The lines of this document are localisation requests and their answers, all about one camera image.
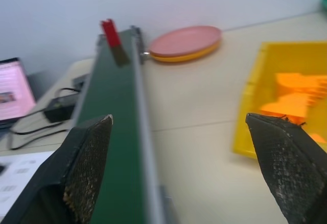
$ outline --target white wall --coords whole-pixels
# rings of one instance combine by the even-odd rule
[[[0,0],[0,60],[21,57],[51,82],[94,55],[99,21],[140,26],[147,40],[192,24],[230,29],[317,11],[320,0]]]

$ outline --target pink plate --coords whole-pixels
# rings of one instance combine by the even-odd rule
[[[151,43],[149,51],[158,57],[184,56],[206,49],[220,40],[220,29],[194,26],[160,36]]]

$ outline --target laptop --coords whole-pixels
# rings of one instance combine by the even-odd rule
[[[0,61],[0,138],[35,106],[35,99],[18,58]]]

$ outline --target white paper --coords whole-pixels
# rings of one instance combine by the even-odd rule
[[[39,166],[54,151],[0,157],[0,220],[8,213]]]

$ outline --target laptop screen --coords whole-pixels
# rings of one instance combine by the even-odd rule
[[[34,106],[35,99],[20,61],[0,61],[0,122],[23,117]]]

